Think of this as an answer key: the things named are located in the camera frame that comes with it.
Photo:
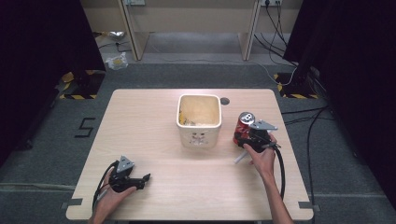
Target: electrical outlet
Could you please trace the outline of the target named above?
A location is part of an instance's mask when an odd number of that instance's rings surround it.
[[[124,0],[125,6],[145,6],[145,0]]]
[[[265,7],[265,1],[262,0],[262,7]],[[268,0],[270,2],[270,5],[268,7],[277,7],[277,6],[282,6],[282,0]]]

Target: power strip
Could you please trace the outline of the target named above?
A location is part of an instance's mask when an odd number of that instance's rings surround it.
[[[262,0],[262,7],[265,7],[265,1]],[[268,7],[277,7],[277,6],[282,6],[282,0],[268,0],[270,2],[270,5]]]

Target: person's hand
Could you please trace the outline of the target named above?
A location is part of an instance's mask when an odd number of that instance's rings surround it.
[[[123,192],[117,193],[108,185],[108,179],[110,178],[110,174],[113,171],[107,172],[106,177],[103,181],[103,188],[101,193],[106,190],[105,195],[99,201],[96,202],[94,207],[94,211],[92,217],[89,219],[88,223],[103,223],[105,219],[116,210],[119,204],[129,195],[137,190],[136,187],[131,187],[126,189]]]
[[[269,133],[271,137],[271,142],[276,143],[274,136]],[[257,153],[250,145],[244,144],[244,149],[250,154],[252,161],[250,164],[254,164],[263,181],[274,180],[274,160],[275,151],[273,148],[269,147],[262,153]]]

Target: soda can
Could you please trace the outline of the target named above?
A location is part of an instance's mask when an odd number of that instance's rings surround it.
[[[248,139],[249,125],[254,123],[255,117],[250,112],[242,112],[236,122],[235,131],[233,132],[233,142],[238,145],[236,136]]]

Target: white container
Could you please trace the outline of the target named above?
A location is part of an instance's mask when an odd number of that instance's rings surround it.
[[[184,147],[213,147],[221,126],[220,99],[216,95],[183,94],[178,99],[177,127]]]

